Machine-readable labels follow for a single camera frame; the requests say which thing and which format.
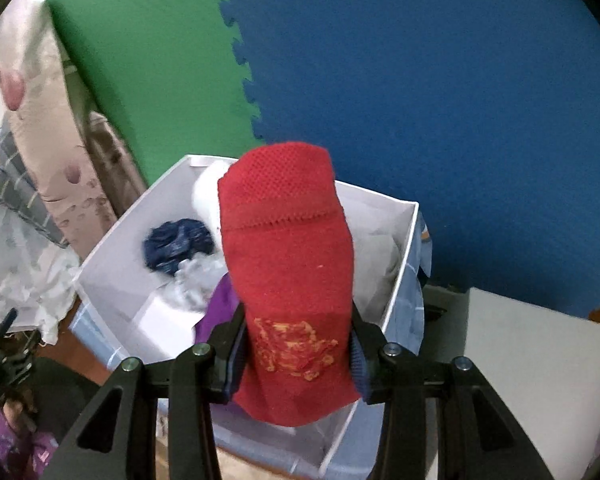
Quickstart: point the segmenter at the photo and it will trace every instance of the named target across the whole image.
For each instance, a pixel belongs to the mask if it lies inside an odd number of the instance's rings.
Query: purple cloth
[[[13,480],[38,480],[53,458],[58,443],[48,433],[17,435],[0,410],[0,464]],[[32,470],[27,470],[32,458]]]
[[[196,343],[206,343],[214,327],[231,321],[240,299],[234,291],[229,274],[225,274],[216,286],[214,294],[206,306],[206,314],[196,323]]]

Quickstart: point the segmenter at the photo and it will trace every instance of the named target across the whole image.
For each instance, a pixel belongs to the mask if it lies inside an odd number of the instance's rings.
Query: dark blue cloth
[[[214,241],[200,220],[183,218],[152,229],[142,248],[147,267],[173,276],[182,260],[189,260],[196,253],[211,254]]]

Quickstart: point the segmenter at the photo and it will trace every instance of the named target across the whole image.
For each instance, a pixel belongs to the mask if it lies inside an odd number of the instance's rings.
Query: beige fabric
[[[72,99],[82,103],[77,126],[62,52],[46,0],[12,0],[0,17],[0,90],[7,118],[46,208],[85,258],[112,227],[116,213],[142,193],[144,183],[137,171],[128,177],[133,173],[128,170],[130,156],[106,119],[93,110],[90,95]],[[79,88],[72,80],[72,88]],[[104,175],[106,186],[100,179]]]

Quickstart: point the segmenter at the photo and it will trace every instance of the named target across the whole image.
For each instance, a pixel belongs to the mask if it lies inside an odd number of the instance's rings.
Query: blue foam mat
[[[267,142],[417,200],[434,278],[600,306],[600,26],[581,0],[228,0]]]

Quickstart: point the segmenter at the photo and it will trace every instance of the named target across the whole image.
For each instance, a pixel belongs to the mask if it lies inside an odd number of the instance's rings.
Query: embroidered pattern
[[[259,332],[256,336],[256,355],[267,372],[286,372],[294,377],[313,381],[333,364],[331,350],[335,339],[318,339],[306,321],[276,323],[257,317],[253,320]]]

